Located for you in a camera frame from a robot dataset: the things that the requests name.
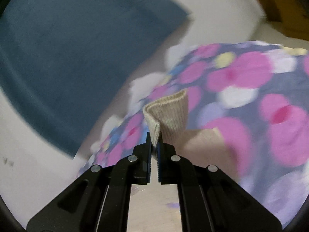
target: metal screw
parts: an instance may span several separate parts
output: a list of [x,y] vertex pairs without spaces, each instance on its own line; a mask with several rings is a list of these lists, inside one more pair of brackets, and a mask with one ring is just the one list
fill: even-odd
[[180,157],[178,155],[173,155],[171,157],[171,160],[177,162],[177,161],[180,161]]
[[94,166],[91,167],[91,171],[93,173],[96,173],[96,172],[98,172],[100,170],[101,170],[101,167],[99,165],[94,165]]
[[218,171],[218,168],[215,165],[209,165],[208,170],[214,173]]
[[137,160],[137,156],[136,156],[136,155],[130,155],[130,156],[128,157],[128,160],[129,160],[130,162],[134,162],[134,161]]

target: stain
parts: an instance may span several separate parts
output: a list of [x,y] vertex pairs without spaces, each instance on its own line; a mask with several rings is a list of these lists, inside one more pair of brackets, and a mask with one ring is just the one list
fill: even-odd
[[139,193],[139,192],[142,192],[144,191],[144,189],[141,189],[140,187],[135,187],[135,186],[132,186],[131,188],[131,196]]
[[10,161],[8,158],[2,157],[2,159],[3,159],[4,165],[8,164],[10,167],[13,167],[13,166],[14,166],[14,162],[13,162],[13,161]]
[[174,202],[166,203],[166,206],[168,206],[169,208],[180,208],[179,203]]

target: blue cloth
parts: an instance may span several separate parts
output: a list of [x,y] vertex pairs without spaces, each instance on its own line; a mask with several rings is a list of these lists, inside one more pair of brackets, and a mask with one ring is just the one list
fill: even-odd
[[170,0],[11,0],[0,18],[1,86],[39,134],[74,156],[186,16]]

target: beige cloth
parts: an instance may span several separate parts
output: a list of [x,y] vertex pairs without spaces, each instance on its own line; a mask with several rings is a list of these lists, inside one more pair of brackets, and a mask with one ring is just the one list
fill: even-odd
[[236,157],[225,146],[218,129],[186,130],[188,94],[185,89],[149,103],[143,113],[154,146],[161,131],[163,142],[173,145],[178,155],[197,166],[216,165],[237,180]]

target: pink polka dot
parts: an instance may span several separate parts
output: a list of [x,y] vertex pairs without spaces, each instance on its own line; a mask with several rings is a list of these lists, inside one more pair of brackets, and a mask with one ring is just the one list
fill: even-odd
[[267,94],[260,103],[260,114],[269,121],[282,107],[288,106],[288,100],[281,94]]
[[207,65],[205,62],[196,62],[188,66],[180,75],[179,80],[181,84],[192,83],[200,78],[203,74],[204,67]]
[[233,84],[231,83],[231,81],[228,80],[226,76],[226,70],[229,69],[219,69],[210,72],[207,75],[206,90],[219,92]]
[[232,149],[237,159],[237,171],[244,175],[250,162],[251,134],[237,118],[223,117],[208,122],[203,129],[218,128],[225,145]]
[[200,87],[198,86],[192,86],[187,88],[188,90],[188,99],[189,99],[189,112],[193,110],[197,104],[200,102],[200,99],[202,97],[202,92]]
[[226,79],[228,81],[234,81],[235,78],[236,78],[236,72],[235,72],[235,69],[226,69],[225,70],[225,76],[226,76]]
[[272,116],[270,120],[270,123],[273,125],[280,124],[286,121],[290,114],[291,114],[291,106],[286,105],[275,112],[275,114]]
[[304,59],[304,70],[309,76],[309,55],[305,57]]
[[270,59],[261,52],[247,52],[240,55],[232,64],[232,81],[237,87],[258,88],[267,83],[273,73]]
[[124,141],[123,145],[124,148],[127,150],[130,150],[131,148],[134,148],[141,138],[141,129],[139,126],[134,127],[129,133],[128,137]]
[[217,43],[204,45],[200,46],[194,54],[200,57],[208,58],[216,55],[219,48],[220,45]]
[[134,127],[138,126],[143,120],[143,114],[137,113],[131,117],[126,125],[125,132],[131,131]]
[[123,147],[118,143],[108,154],[107,166],[115,165],[121,159],[122,151]]
[[106,157],[106,152],[99,152],[99,154],[95,158],[95,164],[102,165],[103,160]]
[[162,98],[167,90],[167,85],[162,85],[160,87],[155,88],[152,93],[148,96],[149,99],[151,100],[157,100],[159,98]]
[[309,159],[309,116],[300,107],[278,109],[270,119],[269,138],[273,156],[285,166],[300,166]]

